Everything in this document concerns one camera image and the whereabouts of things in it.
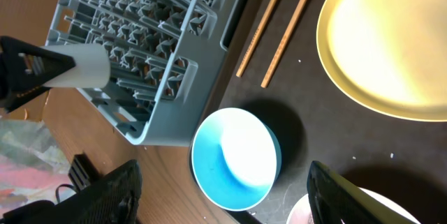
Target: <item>gray dish rack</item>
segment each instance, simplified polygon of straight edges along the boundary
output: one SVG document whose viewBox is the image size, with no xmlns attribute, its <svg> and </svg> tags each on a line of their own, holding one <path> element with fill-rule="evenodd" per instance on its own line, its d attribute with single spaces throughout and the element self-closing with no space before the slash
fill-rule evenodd
<svg viewBox="0 0 447 224">
<path fill-rule="evenodd" d="M 59 0 L 46 45 L 102 44 L 110 81 L 80 93 L 132 144 L 189 146 L 240 1 Z"/>
</svg>

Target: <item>white cylinder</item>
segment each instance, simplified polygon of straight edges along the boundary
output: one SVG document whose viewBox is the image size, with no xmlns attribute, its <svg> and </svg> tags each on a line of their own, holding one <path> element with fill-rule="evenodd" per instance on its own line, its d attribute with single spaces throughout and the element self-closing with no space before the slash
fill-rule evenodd
<svg viewBox="0 0 447 224">
<path fill-rule="evenodd" d="M 110 62 L 99 44 L 52 45 L 43 49 L 73 57 L 76 66 L 46 82 L 45 87 L 102 88 L 110 78 Z"/>
</svg>

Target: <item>wooden chopstick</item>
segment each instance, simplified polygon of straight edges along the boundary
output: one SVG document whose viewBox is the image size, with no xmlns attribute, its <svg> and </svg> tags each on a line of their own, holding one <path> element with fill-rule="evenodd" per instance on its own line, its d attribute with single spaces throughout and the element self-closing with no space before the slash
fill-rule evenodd
<svg viewBox="0 0 447 224">
<path fill-rule="evenodd" d="M 267 25 L 268 18 L 272 14 L 273 8 L 278 0 L 270 0 L 267 6 L 267 9 L 264 12 L 263 17 L 261 18 L 261 22 L 258 25 L 258 28 L 256 29 L 256 32 L 254 33 L 253 39 L 251 39 L 250 46 L 247 49 L 247 52 L 244 55 L 244 58 L 242 59 L 242 63 L 240 64 L 236 75 L 238 77 L 242 77 L 242 74 L 244 73 L 245 68 L 247 67 L 247 64 L 250 61 L 250 58 L 254 52 L 254 49 L 256 45 L 259 42 L 259 38 L 261 38 L 261 34 L 264 32 L 264 28 Z"/>
<path fill-rule="evenodd" d="M 298 5 L 296 6 L 295 12 L 292 15 L 292 19 L 291 21 L 288 23 L 286 32 L 284 33 L 281 42 L 278 46 L 277 51 L 275 52 L 274 56 L 273 56 L 273 60 L 270 63 L 270 66 L 268 67 L 267 73 L 264 76 L 264 80 L 261 84 L 261 86 L 263 88 L 266 88 L 267 85 L 269 84 L 270 80 L 272 79 L 274 70 L 276 69 L 279 60 L 281 59 L 281 55 L 284 52 L 284 49 L 287 46 L 287 42 L 290 39 L 293 29 L 295 28 L 296 23 L 298 22 L 298 20 L 300 19 L 300 15 L 302 12 L 302 9 L 304 8 L 305 4 L 306 4 L 307 0 L 300 0 L 298 2 Z"/>
</svg>

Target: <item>dark table surface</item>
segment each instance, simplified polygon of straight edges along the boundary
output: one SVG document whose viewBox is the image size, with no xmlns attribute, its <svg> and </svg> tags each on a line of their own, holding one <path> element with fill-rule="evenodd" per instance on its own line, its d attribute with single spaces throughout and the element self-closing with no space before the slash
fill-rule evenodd
<svg viewBox="0 0 447 224">
<path fill-rule="evenodd" d="M 254 17 L 239 63 L 268 1 L 262 1 Z M 311 161 L 319 160 L 355 185 L 400 204 L 421 223 L 445 223 L 447 124 L 379 114 L 331 82 L 316 49 L 316 24 L 325 0 L 308 0 L 269 87 L 261 88 L 298 1 L 280 0 L 244 75 L 238 78 L 234 71 L 220 105 L 253 112 L 280 141 L 281 174 L 266 199 L 249 211 L 262 223 L 285 223 L 307 193 Z"/>
</svg>

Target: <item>wooden floor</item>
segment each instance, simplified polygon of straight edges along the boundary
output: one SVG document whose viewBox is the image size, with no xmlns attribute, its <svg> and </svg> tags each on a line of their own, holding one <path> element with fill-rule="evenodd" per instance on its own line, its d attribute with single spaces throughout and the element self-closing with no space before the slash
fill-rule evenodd
<svg viewBox="0 0 447 224">
<path fill-rule="evenodd" d="M 0 34 L 34 45 L 44 45 L 57 0 L 0 0 Z M 261 0 L 249 0 L 244 21 L 237 28 L 230 52 L 237 56 L 251 28 Z M 235 62 L 228 61 L 229 73 Z M 222 73 L 207 113 L 215 110 L 228 83 Z M 195 185 L 190 170 L 189 149 L 184 147 L 136 147 L 129 144 L 75 89 L 52 89 L 6 116 L 11 119 L 43 120 L 67 159 L 85 153 L 94 167 L 107 174 L 129 159 L 137 159 L 143 176 L 138 209 L 141 223 L 234 223 L 214 206 Z"/>
</svg>

